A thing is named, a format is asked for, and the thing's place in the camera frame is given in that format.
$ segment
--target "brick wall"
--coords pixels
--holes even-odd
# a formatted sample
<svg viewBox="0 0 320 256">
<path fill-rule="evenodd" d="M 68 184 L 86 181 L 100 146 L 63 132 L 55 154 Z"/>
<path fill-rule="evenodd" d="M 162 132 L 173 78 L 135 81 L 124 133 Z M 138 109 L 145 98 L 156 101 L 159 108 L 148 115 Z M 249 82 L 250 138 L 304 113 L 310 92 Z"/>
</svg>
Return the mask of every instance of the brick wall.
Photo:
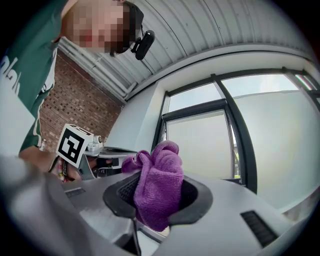
<svg viewBox="0 0 320 256">
<path fill-rule="evenodd" d="M 104 140 L 123 104 L 58 50 L 55 85 L 40 110 L 45 150 L 54 152 L 65 124 L 75 124 Z"/>
</svg>

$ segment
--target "white roller blind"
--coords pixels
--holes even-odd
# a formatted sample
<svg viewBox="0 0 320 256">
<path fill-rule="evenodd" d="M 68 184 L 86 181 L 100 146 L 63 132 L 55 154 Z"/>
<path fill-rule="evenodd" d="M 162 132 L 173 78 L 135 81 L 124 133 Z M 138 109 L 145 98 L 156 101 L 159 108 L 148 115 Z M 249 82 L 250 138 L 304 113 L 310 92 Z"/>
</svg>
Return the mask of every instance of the white roller blind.
<svg viewBox="0 0 320 256">
<path fill-rule="evenodd" d="M 231 145 L 223 110 L 167 123 L 167 139 L 179 145 L 185 172 L 231 178 Z"/>
</svg>

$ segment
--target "microfiber cloth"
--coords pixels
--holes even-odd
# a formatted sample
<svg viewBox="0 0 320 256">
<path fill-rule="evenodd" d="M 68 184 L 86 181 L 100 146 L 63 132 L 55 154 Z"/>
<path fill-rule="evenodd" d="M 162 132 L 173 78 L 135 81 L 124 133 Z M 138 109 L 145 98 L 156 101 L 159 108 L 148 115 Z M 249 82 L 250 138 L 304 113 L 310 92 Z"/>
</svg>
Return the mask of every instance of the microfiber cloth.
<svg viewBox="0 0 320 256">
<path fill-rule="evenodd" d="M 142 150 L 122 163 L 122 172 L 141 169 L 133 200 L 137 219 L 154 231 L 168 227 L 168 218 L 179 210 L 184 172 L 178 156 L 179 147 L 172 141 L 159 143 L 151 155 Z"/>
</svg>

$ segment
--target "headset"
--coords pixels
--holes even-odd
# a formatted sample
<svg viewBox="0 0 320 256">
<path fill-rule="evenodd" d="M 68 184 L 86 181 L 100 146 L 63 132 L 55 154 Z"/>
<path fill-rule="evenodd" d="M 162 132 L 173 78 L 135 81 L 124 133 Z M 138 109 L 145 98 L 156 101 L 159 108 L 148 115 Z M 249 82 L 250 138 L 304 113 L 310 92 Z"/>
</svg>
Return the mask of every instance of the headset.
<svg viewBox="0 0 320 256">
<path fill-rule="evenodd" d="M 155 41 L 155 37 L 156 37 L 155 32 L 153 32 L 152 30 L 148 30 L 147 32 L 144 33 L 142 25 L 141 25 L 141 31 L 142 31 L 142 39 L 141 37 L 138 37 L 131 50 L 131 52 L 135 54 L 135 58 L 138 61 L 141 61 L 144 59 L 149 48 Z"/>
</svg>

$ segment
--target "green shirt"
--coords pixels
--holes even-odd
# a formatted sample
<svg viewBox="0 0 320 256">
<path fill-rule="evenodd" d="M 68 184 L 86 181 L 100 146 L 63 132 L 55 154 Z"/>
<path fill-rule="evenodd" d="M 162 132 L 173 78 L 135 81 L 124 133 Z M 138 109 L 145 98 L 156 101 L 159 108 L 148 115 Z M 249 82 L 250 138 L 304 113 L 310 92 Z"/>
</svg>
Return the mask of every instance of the green shirt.
<svg viewBox="0 0 320 256">
<path fill-rule="evenodd" d="M 61 12 L 67 0 L 52 0 L 25 25 L 7 49 L 0 66 L 0 86 L 9 86 L 31 112 L 35 122 L 20 151 L 41 146 L 39 111 L 54 86 L 54 66 L 61 31 Z"/>
</svg>

